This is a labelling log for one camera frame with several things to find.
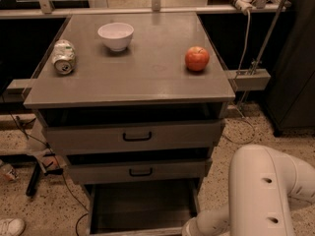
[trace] speckled floor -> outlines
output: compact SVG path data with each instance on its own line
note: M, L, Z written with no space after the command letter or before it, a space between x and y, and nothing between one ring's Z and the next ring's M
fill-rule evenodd
M273 136L269 119L255 102L244 106L245 118L232 107L226 116L226 126L219 145L213 154L213 166L199 193L201 209L220 207L227 202L228 166L234 152L242 144L253 143L275 148L299 157L315 166L315 136L313 131L292 131L282 137ZM19 115L30 121L32 115ZM27 132L32 131L28 125ZM19 131L10 115L0 115L0 154L15 154L28 148L25 135ZM27 223L24 236L76 235L78 219L87 213L89 200L80 186L74 185L65 167L67 186L84 207L73 198L62 176L41 176L36 194L29 198L26 189L32 176L33 163L20 165L17 170L20 179L9 183L0 178L0 217L20 217ZM315 235L315 206L309 206L292 213L297 236ZM86 235L88 219L83 217L78 224L79 235Z

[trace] red apple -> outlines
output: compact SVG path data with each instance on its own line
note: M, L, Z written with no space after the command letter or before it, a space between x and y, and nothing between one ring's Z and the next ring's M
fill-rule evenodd
M206 68L210 59L209 52L200 46L190 47L185 55L185 63L191 71L202 71Z

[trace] white robotic arm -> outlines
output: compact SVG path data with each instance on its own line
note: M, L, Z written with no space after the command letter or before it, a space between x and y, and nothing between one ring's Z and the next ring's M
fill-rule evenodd
M231 236L291 236L288 198L295 208L315 203L315 168L270 147L240 148L228 185L229 204L201 211L184 225L183 236L215 236L229 227Z

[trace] bowl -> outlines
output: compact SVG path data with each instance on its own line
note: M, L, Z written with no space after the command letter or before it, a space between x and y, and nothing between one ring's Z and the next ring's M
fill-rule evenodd
M97 31L102 42L112 51L123 51L130 44L134 28L125 23L111 23Z

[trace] white shoe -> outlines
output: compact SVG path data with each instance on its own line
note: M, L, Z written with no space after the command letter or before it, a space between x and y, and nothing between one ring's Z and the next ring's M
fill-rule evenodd
M0 219L1 236L19 236L26 228L26 224L19 218Z

